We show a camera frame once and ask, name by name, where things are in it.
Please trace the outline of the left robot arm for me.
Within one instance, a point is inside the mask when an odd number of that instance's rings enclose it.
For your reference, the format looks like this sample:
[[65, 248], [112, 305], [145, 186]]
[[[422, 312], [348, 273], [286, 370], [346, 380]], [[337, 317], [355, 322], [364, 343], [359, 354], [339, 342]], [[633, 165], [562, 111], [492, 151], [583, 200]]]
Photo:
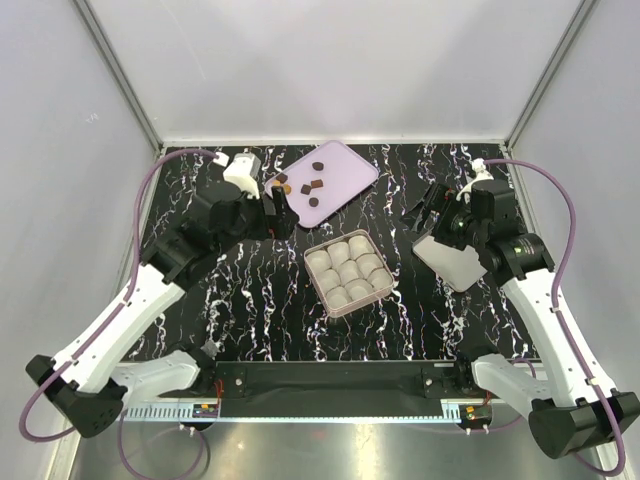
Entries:
[[211, 273], [218, 259], [244, 240], [286, 240], [298, 215], [283, 187], [253, 198], [218, 182], [196, 196], [181, 216], [144, 251], [135, 254], [131, 277], [98, 318], [55, 356], [34, 356], [26, 372], [47, 400], [91, 438], [130, 405], [165, 393], [208, 394], [215, 386], [215, 350], [183, 346], [130, 367], [124, 354], [146, 329]]

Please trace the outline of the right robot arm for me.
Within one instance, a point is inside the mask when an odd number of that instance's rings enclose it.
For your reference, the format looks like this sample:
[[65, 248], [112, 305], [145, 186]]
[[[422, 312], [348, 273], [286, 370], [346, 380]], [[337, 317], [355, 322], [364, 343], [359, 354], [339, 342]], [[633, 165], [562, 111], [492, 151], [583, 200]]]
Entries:
[[421, 236], [414, 254], [454, 291], [493, 277], [524, 321], [547, 376], [537, 380], [477, 347], [454, 371], [460, 393], [497, 395], [527, 419], [552, 459], [612, 442], [634, 423], [638, 396], [619, 391], [592, 354], [554, 284], [558, 271], [543, 240], [519, 223], [507, 182], [473, 181], [461, 192], [434, 183], [402, 220]]

